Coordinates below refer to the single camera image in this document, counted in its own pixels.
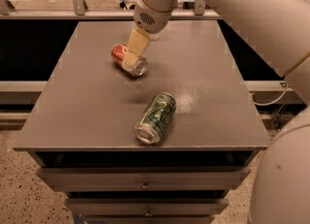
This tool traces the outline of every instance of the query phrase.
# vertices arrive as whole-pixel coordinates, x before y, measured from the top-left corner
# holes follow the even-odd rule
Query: aluminum can
[[[126,45],[117,44],[112,48],[110,52],[110,55],[114,60],[114,62],[121,68],[123,68],[123,61],[127,50],[128,48]],[[147,70],[146,59],[142,56],[139,56],[139,59],[137,60],[135,65],[133,65],[133,67],[130,68],[128,72],[134,77],[139,77],[142,76],[146,72],[146,70]]]
[[[139,140],[146,144],[158,143],[176,109],[174,98],[166,92],[156,95],[135,126]]]

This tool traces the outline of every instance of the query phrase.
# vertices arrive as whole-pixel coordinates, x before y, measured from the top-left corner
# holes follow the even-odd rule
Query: floor
[[[86,0],[91,10],[117,9],[119,0]],[[12,0],[18,10],[71,10],[71,0]],[[0,223],[65,223],[73,224],[73,217],[64,206],[65,195],[54,193],[37,176],[39,166],[25,152],[12,147],[28,113],[0,112]],[[269,120],[261,114],[270,138],[277,133]],[[256,170],[264,153],[252,161],[251,174],[227,196],[230,205],[213,224],[246,223],[250,196]]]

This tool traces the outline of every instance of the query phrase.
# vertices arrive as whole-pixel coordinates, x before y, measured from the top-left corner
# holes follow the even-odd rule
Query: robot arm
[[[309,0],[204,0],[310,105]],[[138,0],[149,33],[167,24],[175,0]],[[259,167],[248,223],[310,223],[310,107],[275,138]]]

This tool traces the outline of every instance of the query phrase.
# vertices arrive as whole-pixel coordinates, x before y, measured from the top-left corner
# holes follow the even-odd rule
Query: drawer
[[[84,216],[84,219],[89,223],[103,224],[210,224],[214,219],[213,216],[199,217],[104,217],[104,216]]]
[[[225,199],[68,199],[66,206],[74,214],[107,216],[197,216],[220,214],[228,205]]]
[[[247,167],[39,169],[54,191],[230,190],[250,173]]]

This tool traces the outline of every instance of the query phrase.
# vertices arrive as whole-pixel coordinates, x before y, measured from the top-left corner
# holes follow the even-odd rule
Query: gray cabinet
[[[171,21],[139,79],[109,57],[134,26],[78,24],[15,150],[90,223],[210,223],[268,135],[216,21]],[[134,126],[163,91],[176,100],[172,123],[160,143],[142,144]]]

